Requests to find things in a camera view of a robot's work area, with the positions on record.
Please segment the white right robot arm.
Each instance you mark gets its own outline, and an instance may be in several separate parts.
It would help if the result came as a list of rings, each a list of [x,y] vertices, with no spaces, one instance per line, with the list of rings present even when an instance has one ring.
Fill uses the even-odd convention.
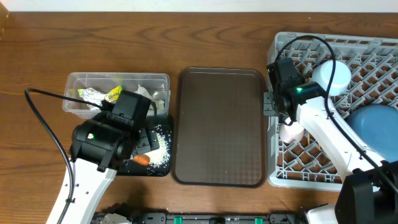
[[[308,210],[306,222],[397,223],[397,163],[367,146],[330,100],[347,89],[349,67],[329,60],[306,81],[288,58],[269,64],[267,72],[276,112],[315,138],[343,183],[336,204]]]

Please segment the pink cup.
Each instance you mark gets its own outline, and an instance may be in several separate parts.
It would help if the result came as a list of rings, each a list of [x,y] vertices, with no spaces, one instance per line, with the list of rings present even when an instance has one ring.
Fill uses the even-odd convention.
[[[293,122],[290,126],[291,119],[285,118],[284,123],[279,127],[279,138],[286,144],[290,144],[294,141],[299,142],[304,135],[305,129],[298,122]]]

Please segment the brown serving tray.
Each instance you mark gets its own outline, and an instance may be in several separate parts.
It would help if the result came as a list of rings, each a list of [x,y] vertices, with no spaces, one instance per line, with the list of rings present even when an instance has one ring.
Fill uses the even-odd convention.
[[[183,185],[257,188],[266,174],[264,77],[186,68],[178,79],[172,177]]]

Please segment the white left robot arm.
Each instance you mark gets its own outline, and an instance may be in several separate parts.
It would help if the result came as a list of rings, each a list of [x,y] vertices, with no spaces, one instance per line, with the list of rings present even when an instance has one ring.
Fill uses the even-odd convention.
[[[48,223],[89,223],[123,162],[147,164],[145,154],[159,141],[147,112],[149,98],[123,90],[115,103],[102,102],[100,113],[78,125],[72,134],[70,158]]]

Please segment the light blue rice bowl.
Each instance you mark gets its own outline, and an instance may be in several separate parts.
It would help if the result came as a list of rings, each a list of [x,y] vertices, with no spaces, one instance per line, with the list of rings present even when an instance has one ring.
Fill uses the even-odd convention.
[[[312,73],[312,81],[317,82],[324,90],[326,90],[331,77],[333,61],[329,60],[322,63]],[[351,72],[349,67],[341,62],[336,61],[335,74],[329,91],[330,96],[338,96],[347,90],[351,80]]]

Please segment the dark blue plate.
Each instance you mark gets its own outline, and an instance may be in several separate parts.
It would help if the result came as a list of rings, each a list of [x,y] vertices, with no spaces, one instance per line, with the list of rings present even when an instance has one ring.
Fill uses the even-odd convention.
[[[386,105],[368,105],[352,112],[346,122],[386,161],[397,161],[396,109]]]

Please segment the orange carrot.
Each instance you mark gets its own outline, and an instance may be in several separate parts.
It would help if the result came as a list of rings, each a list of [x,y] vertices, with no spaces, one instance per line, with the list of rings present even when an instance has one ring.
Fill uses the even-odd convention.
[[[134,156],[132,160],[142,166],[148,166],[150,163],[150,157],[145,154]]]

